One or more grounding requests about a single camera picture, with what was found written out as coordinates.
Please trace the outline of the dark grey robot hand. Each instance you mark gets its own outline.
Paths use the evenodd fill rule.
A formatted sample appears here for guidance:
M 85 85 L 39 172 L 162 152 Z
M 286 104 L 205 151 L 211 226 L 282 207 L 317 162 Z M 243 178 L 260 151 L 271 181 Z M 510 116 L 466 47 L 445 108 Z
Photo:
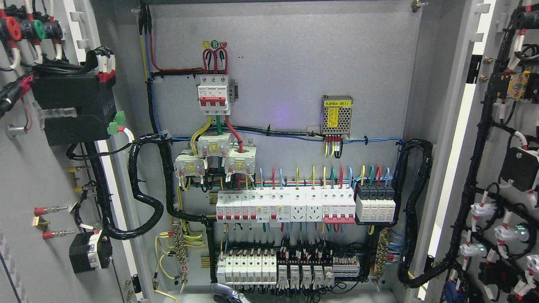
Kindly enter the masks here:
M 225 284 L 212 283 L 210 289 L 214 292 L 213 300 L 216 303 L 250 303 L 243 293 Z

